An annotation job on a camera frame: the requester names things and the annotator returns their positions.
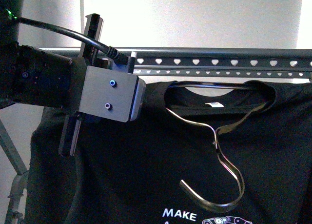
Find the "hex socket screw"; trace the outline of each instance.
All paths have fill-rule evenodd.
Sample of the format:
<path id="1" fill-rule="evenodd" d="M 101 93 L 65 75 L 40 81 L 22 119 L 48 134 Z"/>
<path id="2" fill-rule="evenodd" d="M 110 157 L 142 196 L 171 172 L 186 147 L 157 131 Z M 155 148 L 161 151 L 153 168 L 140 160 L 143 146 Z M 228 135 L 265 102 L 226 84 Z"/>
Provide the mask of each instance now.
<path id="1" fill-rule="evenodd" d="M 111 110 L 113 107 L 112 107 L 112 105 L 111 105 L 110 103 L 106 103 L 106 104 L 105 104 L 105 108 L 106 108 L 107 110 Z"/>
<path id="2" fill-rule="evenodd" d="M 116 87 L 117 86 L 117 82 L 115 80 L 110 80 L 109 84 L 112 86 L 112 87 Z"/>

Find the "black t-shirt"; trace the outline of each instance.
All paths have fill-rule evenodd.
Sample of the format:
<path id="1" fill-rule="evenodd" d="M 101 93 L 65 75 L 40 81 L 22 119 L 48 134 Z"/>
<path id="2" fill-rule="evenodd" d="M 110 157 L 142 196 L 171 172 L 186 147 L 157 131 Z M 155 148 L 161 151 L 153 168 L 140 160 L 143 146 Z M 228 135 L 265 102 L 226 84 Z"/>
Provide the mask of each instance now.
<path id="1" fill-rule="evenodd" d="M 64 114 L 45 108 L 32 137 L 26 223 L 295 224 L 312 167 L 312 85 L 252 81 L 261 90 L 206 97 L 171 83 L 147 85 L 136 121 L 83 123 L 75 160 L 58 155 Z M 238 207 L 200 208 L 180 180 L 221 204 L 237 198 L 237 183 L 217 159 L 212 131 L 166 107 L 216 129 L 259 106 L 219 136 L 245 180 Z"/>

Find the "screw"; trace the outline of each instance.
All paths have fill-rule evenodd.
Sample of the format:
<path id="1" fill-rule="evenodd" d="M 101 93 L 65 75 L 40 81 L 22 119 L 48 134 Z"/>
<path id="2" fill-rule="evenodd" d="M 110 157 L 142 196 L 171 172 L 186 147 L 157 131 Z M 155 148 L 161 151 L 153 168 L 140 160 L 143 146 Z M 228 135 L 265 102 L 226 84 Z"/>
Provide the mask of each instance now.
<path id="1" fill-rule="evenodd" d="M 111 105 L 110 103 L 106 103 L 106 104 L 105 104 L 105 108 L 106 108 L 107 110 L 111 110 L 113 107 L 112 107 L 112 105 Z"/>
<path id="2" fill-rule="evenodd" d="M 110 80 L 109 84 L 112 86 L 112 87 L 116 87 L 117 86 L 117 82 L 115 80 Z"/>
<path id="3" fill-rule="evenodd" d="M 22 72 L 21 76 L 26 79 L 29 77 L 29 74 L 27 72 Z"/>

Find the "metal frame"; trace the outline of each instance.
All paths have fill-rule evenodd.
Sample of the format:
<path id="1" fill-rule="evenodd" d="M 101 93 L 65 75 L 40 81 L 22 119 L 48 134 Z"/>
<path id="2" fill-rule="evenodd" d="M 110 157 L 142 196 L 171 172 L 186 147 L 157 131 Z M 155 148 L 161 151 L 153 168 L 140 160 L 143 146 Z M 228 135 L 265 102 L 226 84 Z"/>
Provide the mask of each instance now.
<path id="1" fill-rule="evenodd" d="M 15 176 L 10 191 L 10 198 L 8 210 L 5 217 L 5 224 L 15 223 L 18 219 L 22 222 L 23 215 L 19 213 L 20 198 L 23 196 L 24 189 L 27 189 L 28 170 L 21 159 L 19 152 L 16 150 L 8 132 L 6 131 L 2 121 L 0 120 L 0 144 L 14 167 L 17 175 Z"/>
<path id="2" fill-rule="evenodd" d="M 41 48 L 67 57 L 77 57 L 80 48 Z M 236 77 L 236 78 L 312 78 L 310 49 L 236 48 L 117 48 L 131 55 L 137 52 L 134 73 L 151 76 Z M 5 224 L 22 222 L 18 206 L 27 188 L 28 171 L 4 125 L 0 121 L 0 144 L 17 172 L 12 183 Z"/>

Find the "t-shirt neck label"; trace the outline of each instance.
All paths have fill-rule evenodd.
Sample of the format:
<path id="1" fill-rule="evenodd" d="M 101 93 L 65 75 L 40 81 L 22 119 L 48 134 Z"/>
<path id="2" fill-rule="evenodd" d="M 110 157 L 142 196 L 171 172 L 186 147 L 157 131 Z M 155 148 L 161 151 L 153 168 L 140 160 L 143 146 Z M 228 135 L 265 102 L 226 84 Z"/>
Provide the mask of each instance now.
<path id="1" fill-rule="evenodd" d="M 210 105 L 212 108 L 222 108 L 222 107 L 224 107 L 224 105 L 219 103 L 219 102 L 212 102 L 212 103 L 205 103 L 205 104 Z"/>

